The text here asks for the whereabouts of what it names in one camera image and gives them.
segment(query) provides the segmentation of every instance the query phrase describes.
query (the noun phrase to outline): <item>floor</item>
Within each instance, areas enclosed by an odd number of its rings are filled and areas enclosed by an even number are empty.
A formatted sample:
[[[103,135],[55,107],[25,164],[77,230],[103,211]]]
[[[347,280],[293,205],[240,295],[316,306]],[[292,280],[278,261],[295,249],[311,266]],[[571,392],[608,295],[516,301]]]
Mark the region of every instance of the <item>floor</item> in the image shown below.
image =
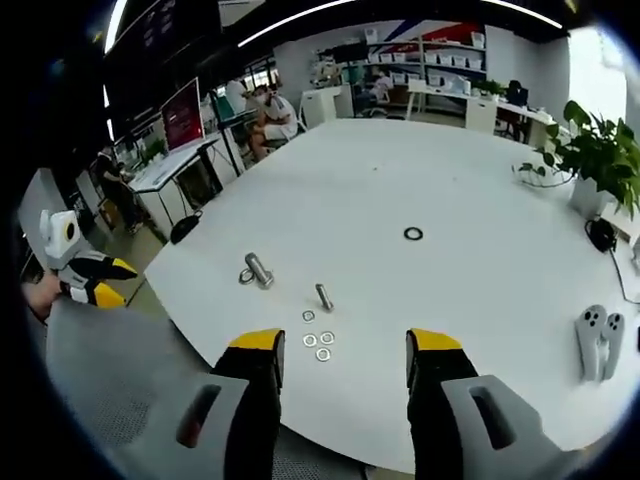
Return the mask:
[[[415,113],[412,115],[412,121],[464,127],[464,119],[436,113]],[[248,168],[253,166],[250,159],[243,160]],[[124,231],[116,231],[110,237],[95,240],[90,238],[90,241],[100,243],[101,249],[105,253],[122,258],[139,272],[138,278],[133,280],[108,282],[127,298],[128,308],[159,320],[167,319],[167,312],[160,304],[143,273],[163,246],[152,231],[143,227],[134,236],[130,236]],[[369,478],[371,480],[409,480],[414,476],[379,468],[375,469]]]

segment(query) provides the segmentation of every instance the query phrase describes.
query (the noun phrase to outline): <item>white table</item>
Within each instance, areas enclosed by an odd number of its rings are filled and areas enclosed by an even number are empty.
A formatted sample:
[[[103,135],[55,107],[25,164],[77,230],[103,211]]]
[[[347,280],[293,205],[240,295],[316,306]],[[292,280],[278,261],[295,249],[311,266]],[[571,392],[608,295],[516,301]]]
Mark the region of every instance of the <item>white table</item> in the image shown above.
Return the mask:
[[[282,422],[341,454],[413,471],[410,327],[458,339],[480,374],[496,375],[540,412],[560,447],[582,447],[620,418],[640,360],[630,325],[613,379],[580,384],[573,322],[594,303],[630,324],[637,317],[611,259],[556,198],[567,192],[514,181],[511,164],[532,157],[526,145],[464,129],[334,120],[226,188],[145,273],[211,365],[243,332],[284,328]],[[424,239],[405,240],[409,226]],[[628,246],[619,250],[630,256]],[[270,290],[238,283],[251,251],[273,270]],[[627,289],[640,289],[637,277],[628,280]],[[333,313],[321,310],[315,283],[326,286]],[[308,309],[310,325],[301,318]],[[336,341],[320,363],[302,337],[325,330]]]
[[[244,164],[233,135],[227,130],[225,130],[225,135],[236,164],[239,170],[243,172]],[[138,172],[136,177],[129,182],[129,187],[138,195],[158,229],[166,238],[169,238],[173,225],[186,215],[193,213],[189,202],[184,199],[178,186],[171,180],[189,165],[197,163],[200,160],[198,149],[214,140],[217,141],[208,147],[207,155],[220,183],[225,186],[234,181],[237,176],[233,165],[230,163],[229,153],[224,148],[220,132],[214,132],[205,138],[194,140],[175,149],[162,160],[147,165],[144,170]]]
[[[447,98],[458,98],[465,101],[477,99],[477,97],[465,95],[464,93],[450,92],[441,88],[430,87],[427,85],[427,82],[425,80],[409,79],[408,91],[410,93],[410,96],[409,104],[407,105],[407,114],[405,117],[407,120],[411,119],[411,112],[413,110],[413,103],[416,95],[437,95]],[[548,125],[556,123],[550,115],[541,112],[532,112],[526,107],[520,107],[518,105],[512,105],[505,102],[498,102],[498,108],[508,110],[510,112],[517,113],[518,115],[522,115],[523,117],[531,119],[530,130],[527,137],[528,144],[535,147],[545,145],[547,139],[546,127]]]

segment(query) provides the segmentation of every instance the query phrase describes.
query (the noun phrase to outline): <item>storage box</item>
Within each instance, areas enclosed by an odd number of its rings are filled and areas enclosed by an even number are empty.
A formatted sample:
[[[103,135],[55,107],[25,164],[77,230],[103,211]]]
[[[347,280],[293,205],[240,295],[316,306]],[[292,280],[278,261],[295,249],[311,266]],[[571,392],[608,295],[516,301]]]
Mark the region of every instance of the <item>storage box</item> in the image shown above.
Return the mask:
[[[474,47],[484,49],[484,42],[484,34],[480,32],[471,32],[471,43],[473,43]]]
[[[394,85],[406,85],[407,84],[407,76],[404,73],[396,73],[393,72],[391,74],[391,80]]]
[[[472,68],[474,70],[482,70],[482,60],[469,59],[469,68]]]
[[[367,44],[378,43],[378,30],[375,28],[365,28],[364,37],[367,39]]]
[[[462,55],[453,55],[453,65],[455,67],[467,68],[467,57]]]
[[[442,81],[442,77],[440,75],[429,75],[429,86],[431,87],[439,87]]]
[[[451,55],[444,55],[442,53],[439,53],[438,58],[440,58],[440,65],[453,65],[453,57]]]

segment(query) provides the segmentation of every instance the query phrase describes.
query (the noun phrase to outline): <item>white planter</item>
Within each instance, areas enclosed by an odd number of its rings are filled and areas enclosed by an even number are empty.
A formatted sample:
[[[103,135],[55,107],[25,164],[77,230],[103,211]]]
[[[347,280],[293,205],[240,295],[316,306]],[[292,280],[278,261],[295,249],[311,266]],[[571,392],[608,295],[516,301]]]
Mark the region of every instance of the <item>white planter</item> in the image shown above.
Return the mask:
[[[609,195],[607,192],[598,192],[593,178],[583,180],[579,177],[573,187],[573,194],[569,205],[577,211],[585,220],[592,220],[600,215],[607,204]]]

